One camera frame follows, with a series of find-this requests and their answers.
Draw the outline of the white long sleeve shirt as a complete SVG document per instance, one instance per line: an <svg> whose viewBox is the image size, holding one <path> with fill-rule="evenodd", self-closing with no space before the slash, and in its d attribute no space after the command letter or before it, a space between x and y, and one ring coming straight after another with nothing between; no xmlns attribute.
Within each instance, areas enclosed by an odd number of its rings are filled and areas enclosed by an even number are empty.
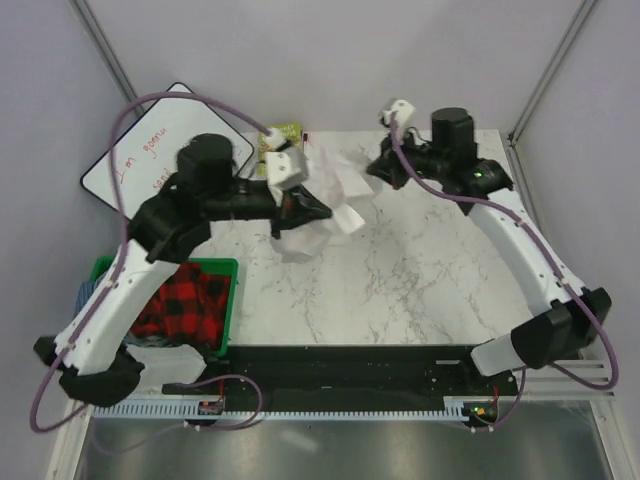
<svg viewBox="0 0 640 480"><path fill-rule="evenodd" d="M321 146L306 149L309 179L303 186L332 216L285 231L272 248L285 263L306 263L328 246L355 239L366 225L363 209L382 190L382 181L366 173L370 158L360 150L339 152Z"/></svg>

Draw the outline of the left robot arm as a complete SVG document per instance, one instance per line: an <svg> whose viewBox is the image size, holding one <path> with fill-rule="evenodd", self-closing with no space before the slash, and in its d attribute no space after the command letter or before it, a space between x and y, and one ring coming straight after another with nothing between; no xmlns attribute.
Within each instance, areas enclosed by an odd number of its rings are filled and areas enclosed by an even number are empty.
<svg viewBox="0 0 640 480"><path fill-rule="evenodd" d="M177 170L144 201L124 230L112 268L72 323L57 336L39 338L34 350L60 372L59 384L76 401L111 407L137 388L188 384L208 393L219 369L194 347L126 346L134 321L161 285L211 237L211 225L228 220L267 220L273 238L328 219L329 207L303 185L309 162L300 148L270 135L267 177L235 175L233 145L201 134L176 156Z"/></svg>

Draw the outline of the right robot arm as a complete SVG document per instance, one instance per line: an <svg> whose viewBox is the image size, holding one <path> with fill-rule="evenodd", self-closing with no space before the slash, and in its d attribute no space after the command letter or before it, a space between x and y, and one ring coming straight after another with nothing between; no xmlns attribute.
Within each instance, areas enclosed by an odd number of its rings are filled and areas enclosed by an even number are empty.
<svg viewBox="0 0 640 480"><path fill-rule="evenodd" d="M493 243L527 302L531 319L510 333L474 347L458 368L458 381L477 394L509 370L556 367L559 361L605 339L611 309L604 288L590 289L552 250L525 210L501 164L480 157L474 120L459 107L431 115L431 137L411 132L415 108L393 100L382 109L387 135L367 172L398 190L409 180L454 202Z"/></svg>

